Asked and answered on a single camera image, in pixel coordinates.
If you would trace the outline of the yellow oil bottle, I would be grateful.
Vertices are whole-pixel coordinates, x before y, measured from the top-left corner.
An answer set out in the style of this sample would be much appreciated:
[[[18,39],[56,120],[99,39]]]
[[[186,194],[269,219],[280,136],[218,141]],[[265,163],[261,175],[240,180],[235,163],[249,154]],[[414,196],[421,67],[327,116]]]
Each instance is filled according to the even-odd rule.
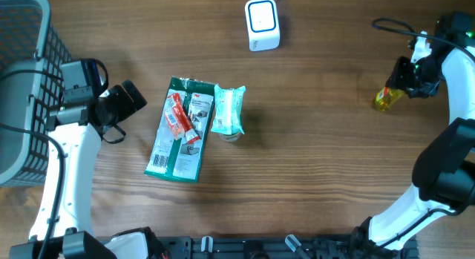
[[[373,107],[380,112],[388,110],[405,92],[395,88],[383,87],[374,97]]]

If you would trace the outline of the red snack packet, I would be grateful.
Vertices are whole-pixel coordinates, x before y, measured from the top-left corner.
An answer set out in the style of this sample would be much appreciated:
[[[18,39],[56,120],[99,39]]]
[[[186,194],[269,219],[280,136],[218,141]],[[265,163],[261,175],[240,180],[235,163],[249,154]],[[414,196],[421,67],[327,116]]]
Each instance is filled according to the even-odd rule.
[[[166,97],[164,113],[168,127],[175,140],[184,138],[186,144],[193,144],[200,139],[189,118],[186,116],[181,104],[181,97],[178,93],[172,93]]]

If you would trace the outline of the green 3M gloves package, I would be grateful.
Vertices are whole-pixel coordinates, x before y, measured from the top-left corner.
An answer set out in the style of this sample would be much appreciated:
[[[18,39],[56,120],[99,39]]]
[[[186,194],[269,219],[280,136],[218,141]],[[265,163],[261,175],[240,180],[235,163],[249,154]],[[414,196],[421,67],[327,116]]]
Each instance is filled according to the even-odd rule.
[[[164,102],[160,124],[145,174],[164,180],[196,182],[214,110],[214,85],[196,79],[173,77],[166,97],[172,93],[180,95],[186,116],[200,139],[193,144],[186,144],[184,138],[174,139],[165,118]]]

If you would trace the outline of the teal wet wipes pack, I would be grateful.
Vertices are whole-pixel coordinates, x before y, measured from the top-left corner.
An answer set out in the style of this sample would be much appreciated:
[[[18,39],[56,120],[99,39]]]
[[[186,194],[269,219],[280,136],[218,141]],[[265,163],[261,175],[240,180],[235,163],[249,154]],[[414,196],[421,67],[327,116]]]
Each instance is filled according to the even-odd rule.
[[[214,86],[215,116],[212,132],[225,135],[244,134],[240,115],[245,92],[245,86],[229,89]]]

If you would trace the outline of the green white round tub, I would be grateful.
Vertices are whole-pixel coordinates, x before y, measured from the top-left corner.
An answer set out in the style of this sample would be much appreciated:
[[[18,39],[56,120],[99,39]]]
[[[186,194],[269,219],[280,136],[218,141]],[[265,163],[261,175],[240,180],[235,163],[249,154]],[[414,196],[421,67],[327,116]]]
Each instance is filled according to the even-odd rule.
[[[241,132],[235,134],[219,134],[219,137],[225,142],[235,142],[242,137]]]

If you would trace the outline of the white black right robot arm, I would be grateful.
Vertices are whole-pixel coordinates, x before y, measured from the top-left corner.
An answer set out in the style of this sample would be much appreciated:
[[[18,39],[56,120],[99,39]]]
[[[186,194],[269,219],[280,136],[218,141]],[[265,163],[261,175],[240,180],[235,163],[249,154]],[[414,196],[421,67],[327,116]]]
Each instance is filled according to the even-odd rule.
[[[412,36],[410,58],[401,56],[374,105],[387,110],[400,96],[435,96],[448,89],[448,127],[419,155],[407,191],[381,214],[354,228],[347,252],[360,258],[394,258],[424,227],[456,217],[474,204],[474,16],[440,16],[432,35],[396,21],[394,33]]]

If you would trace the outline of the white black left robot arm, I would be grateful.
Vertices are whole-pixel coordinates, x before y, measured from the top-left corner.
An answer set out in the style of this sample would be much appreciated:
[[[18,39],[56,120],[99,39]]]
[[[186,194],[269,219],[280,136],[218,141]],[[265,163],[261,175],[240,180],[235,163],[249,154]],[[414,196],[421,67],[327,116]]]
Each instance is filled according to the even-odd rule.
[[[94,237],[91,192],[103,135],[146,106],[130,80],[112,88],[98,59],[61,65],[65,85],[45,133],[48,166],[42,202],[29,241],[12,246],[10,258],[148,258],[145,233],[132,230],[103,243]]]

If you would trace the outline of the white cube barcode scanner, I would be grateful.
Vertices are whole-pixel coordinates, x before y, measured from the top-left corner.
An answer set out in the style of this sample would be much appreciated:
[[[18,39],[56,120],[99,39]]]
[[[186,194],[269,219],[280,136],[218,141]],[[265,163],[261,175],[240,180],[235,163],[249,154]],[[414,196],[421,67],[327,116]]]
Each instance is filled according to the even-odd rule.
[[[252,52],[272,50],[281,39],[277,6],[274,0],[250,0],[244,7]]]

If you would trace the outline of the grey mesh shopping basket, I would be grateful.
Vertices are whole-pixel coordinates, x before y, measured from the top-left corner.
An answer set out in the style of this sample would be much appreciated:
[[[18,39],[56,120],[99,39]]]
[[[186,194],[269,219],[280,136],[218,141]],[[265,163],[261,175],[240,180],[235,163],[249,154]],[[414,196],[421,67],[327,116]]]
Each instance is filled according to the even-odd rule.
[[[51,22],[48,0],[1,0],[1,185],[40,186],[48,167],[45,132],[64,88],[61,64],[72,59]]]

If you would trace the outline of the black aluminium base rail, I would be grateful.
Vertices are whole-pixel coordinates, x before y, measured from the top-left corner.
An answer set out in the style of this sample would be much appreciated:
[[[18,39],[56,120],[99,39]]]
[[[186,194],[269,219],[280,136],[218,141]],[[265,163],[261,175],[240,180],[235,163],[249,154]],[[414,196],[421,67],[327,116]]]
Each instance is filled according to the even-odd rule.
[[[163,258],[291,258],[307,255],[312,259],[367,258],[362,251],[349,254],[345,248],[348,236],[299,237],[301,246],[292,251],[282,237],[215,238],[212,250],[202,247],[200,238],[159,237],[166,248]]]

